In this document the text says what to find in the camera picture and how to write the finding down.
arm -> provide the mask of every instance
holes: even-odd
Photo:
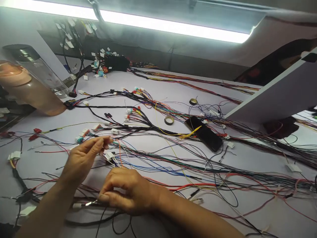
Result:
[[[72,149],[57,183],[43,197],[15,237],[58,237],[77,187],[87,177],[98,152],[108,149],[111,142],[110,137],[98,137]]]
[[[126,190],[126,193],[114,191],[115,187]],[[151,184],[136,170],[112,169],[106,177],[99,200],[129,214],[147,211],[161,212],[195,237],[244,237],[216,214],[173,194],[166,188]]]

water bottle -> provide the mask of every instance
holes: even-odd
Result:
[[[55,116],[66,110],[63,102],[25,68],[5,60],[0,60],[0,85],[9,94],[48,116]]]
[[[66,98],[69,89],[44,62],[36,50],[30,45],[7,45],[3,49],[7,50],[11,56],[24,68],[26,68],[35,78],[50,88],[59,98]]]

bottle cap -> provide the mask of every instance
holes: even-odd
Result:
[[[0,60],[0,84],[3,87],[16,87],[30,82],[31,79],[25,68]]]
[[[7,45],[4,46],[3,49],[7,50],[13,58],[19,62],[32,62],[41,58],[36,50],[30,45]]]

light tube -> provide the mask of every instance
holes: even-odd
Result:
[[[49,13],[74,18],[97,20],[92,8],[77,7],[65,4],[42,2],[35,0],[5,0],[2,6],[23,9],[34,12]],[[141,27],[146,29],[171,32],[213,40],[234,43],[245,42],[251,34],[197,26],[174,21],[160,20],[149,17],[130,15],[125,13],[100,11],[106,22]]]

hand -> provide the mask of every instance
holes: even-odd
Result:
[[[59,178],[62,185],[77,188],[87,177],[96,155],[113,140],[110,136],[95,137],[87,140],[70,151],[68,160]]]
[[[125,194],[114,191],[115,187],[124,189]],[[147,181],[136,170],[113,168],[105,179],[98,200],[128,214],[138,215],[155,210],[164,189]]]

